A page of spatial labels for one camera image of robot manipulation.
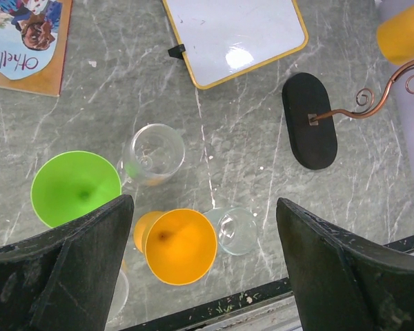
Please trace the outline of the clear wine glass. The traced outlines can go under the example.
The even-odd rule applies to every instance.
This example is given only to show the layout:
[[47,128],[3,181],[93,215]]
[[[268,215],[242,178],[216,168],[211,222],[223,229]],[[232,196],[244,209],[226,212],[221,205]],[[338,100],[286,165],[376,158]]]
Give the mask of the clear wine glass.
[[186,156],[184,140],[175,129],[152,123],[138,130],[125,142],[117,170],[121,183],[155,186],[169,180]]
[[108,313],[108,318],[106,323],[111,323],[114,319],[118,317],[121,311],[124,309],[126,302],[128,300],[129,294],[129,282],[126,274],[120,270],[117,277],[117,282],[115,285],[114,294],[112,297],[112,302],[110,310]]

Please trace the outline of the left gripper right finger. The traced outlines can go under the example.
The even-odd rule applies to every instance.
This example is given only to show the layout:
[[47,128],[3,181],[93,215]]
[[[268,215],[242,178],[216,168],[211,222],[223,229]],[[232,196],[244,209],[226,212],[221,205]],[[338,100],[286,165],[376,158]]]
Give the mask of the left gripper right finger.
[[414,330],[413,255],[285,198],[276,220],[303,330]]

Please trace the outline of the green plastic wine glass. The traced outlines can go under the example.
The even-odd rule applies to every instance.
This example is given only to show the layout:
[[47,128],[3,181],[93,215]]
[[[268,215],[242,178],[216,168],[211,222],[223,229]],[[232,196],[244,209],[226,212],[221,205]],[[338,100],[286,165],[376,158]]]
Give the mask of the green plastic wine glass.
[[34,213],[56,228],[112,201],[121,194],[121,179],[111,162],[93,152],[63,152],[36,173],[30,189]]

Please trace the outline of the clear ribbed glass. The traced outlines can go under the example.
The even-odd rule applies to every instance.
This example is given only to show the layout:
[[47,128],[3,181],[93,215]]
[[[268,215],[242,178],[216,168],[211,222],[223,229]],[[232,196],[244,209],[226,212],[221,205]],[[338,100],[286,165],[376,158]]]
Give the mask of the clear ribbed glass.
[[233,256],[249,253],[256,245],[255,217],[244,208],[214,208],[204,216],[215,228],[221,249]]

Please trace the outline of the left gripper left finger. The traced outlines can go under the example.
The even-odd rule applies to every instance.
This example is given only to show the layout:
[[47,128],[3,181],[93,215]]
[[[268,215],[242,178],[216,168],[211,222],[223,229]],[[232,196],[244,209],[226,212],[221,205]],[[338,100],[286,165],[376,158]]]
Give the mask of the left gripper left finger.
[[0,247],[0,330],[104,330],[130,233],[123,194]]

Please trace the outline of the clear wine glass front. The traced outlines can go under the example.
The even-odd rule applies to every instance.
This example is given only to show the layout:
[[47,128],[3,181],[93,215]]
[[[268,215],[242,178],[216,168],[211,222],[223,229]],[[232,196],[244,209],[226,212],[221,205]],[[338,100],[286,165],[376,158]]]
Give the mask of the clear wine glass front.
[[106,323],[111,323],[114,319],[118,317],[121,311],[124,309],[126,302],[128,300],[129,294],[129,282],[126,274],[120,270],[117,277],[117,282],[115,285],[114,294],[112,297],[112,302],[110,310],[108,313],[108,318]]

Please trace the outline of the orange plastic wine glass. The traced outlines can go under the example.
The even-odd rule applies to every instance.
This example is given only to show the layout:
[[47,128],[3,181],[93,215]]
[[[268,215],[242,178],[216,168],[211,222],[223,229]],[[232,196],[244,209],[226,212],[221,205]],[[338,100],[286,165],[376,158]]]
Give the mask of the orange plastic wine glass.
[[208,273],[218,242],[212,223],[200,212],[176,209],[141,216],[133,240],[150,271],[168,285],[189,285]]

